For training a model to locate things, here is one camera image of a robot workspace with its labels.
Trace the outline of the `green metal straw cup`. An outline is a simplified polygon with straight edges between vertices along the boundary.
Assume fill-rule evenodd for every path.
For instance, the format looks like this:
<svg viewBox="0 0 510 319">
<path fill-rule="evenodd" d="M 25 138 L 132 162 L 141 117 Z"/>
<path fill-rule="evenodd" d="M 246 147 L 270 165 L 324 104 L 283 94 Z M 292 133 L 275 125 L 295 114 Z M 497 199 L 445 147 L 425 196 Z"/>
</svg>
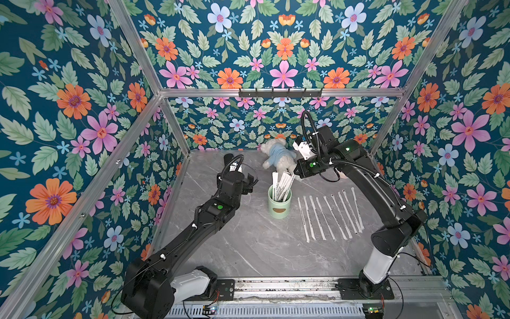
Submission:
<svg viewBox="0 0 510 319">
<path fill-rule="evenodd" d="M 292 191 L 289 191 L 287 198 L 283 202 L 276 202 L 273 200 L 273 187 L 268 189 L 268 211 L 269 214 L 275 219 L 284 219 L 289 215 Z"/>
</svg>

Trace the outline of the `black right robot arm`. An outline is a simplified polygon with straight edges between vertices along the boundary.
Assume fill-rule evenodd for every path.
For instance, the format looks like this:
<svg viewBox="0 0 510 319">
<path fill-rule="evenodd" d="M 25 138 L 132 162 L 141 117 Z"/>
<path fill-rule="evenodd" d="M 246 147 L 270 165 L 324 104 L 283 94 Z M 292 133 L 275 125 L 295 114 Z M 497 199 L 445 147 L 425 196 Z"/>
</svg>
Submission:
<svg viewBox="0 0 510 319">
<path fill-rule="evenodd" d="M 293 148 L 302 156 L 294 170 L 300 178 L 309 178 L 330 168 L 342 172 L 378 213 L 382 227 L 371 235 L 373 250 L 359 274 L 359 291 L 365 296 L 372 295 L 388 279 L 397 255 L 425 224 L 426 213 L 414 211 L 397 195 L 361 144 L 355 140 L 338 142 L 327 126 L 297 137 Z"/>
</svg>

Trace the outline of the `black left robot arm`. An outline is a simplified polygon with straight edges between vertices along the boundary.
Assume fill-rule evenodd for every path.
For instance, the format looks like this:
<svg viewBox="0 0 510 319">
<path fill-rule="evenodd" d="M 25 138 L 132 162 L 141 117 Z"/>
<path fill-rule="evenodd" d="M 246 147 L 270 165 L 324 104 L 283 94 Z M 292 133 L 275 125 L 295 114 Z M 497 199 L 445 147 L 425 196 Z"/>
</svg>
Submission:
<svg viewBox="0 0 510 319">
<path fill-rule="evenodd" d="M 253 175 L 239 171 L 219 174 L 218 190 L 196 207 L 194 220 L 165 247 L 130 263 L 121 303 L 140 318 L 165 318 L 174 304 L 189 298 L 215 299 L 217 275 L 210 269 L 200 266 L 184 275 L 177 271 L 235 216 L 241 197 L 251 193 L 256 183 Z"/>
</svg>

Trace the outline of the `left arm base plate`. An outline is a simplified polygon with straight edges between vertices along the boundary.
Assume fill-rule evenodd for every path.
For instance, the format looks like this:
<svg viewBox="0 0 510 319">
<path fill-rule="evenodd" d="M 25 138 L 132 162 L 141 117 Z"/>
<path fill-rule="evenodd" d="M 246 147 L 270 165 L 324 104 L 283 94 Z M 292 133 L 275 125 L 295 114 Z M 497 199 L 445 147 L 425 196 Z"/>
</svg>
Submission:
<svg viewBox="0 0 510 319">
<path fill-rule="evenodd" d="M 218 279 L 211 287 L 206 289 L 201 295 L 192 296 L 186 301 L 212 302 L 216 301 L 232 301 L 235 293 L 234 279 Z"/>
</svg>

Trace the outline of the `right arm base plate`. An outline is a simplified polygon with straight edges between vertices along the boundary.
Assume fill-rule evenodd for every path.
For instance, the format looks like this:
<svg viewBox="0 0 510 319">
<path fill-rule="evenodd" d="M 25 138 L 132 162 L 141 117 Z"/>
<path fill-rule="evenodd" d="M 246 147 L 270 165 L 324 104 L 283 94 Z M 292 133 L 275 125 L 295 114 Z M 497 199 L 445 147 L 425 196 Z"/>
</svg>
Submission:
<svg viewBox="0 0 510 319">
<path fill-rule="evenodd" d="M 389 279 L 373 284 L 365 279 L 338 279 L 335 288 L 343 300 L 394 300 Z"/>
</svg>

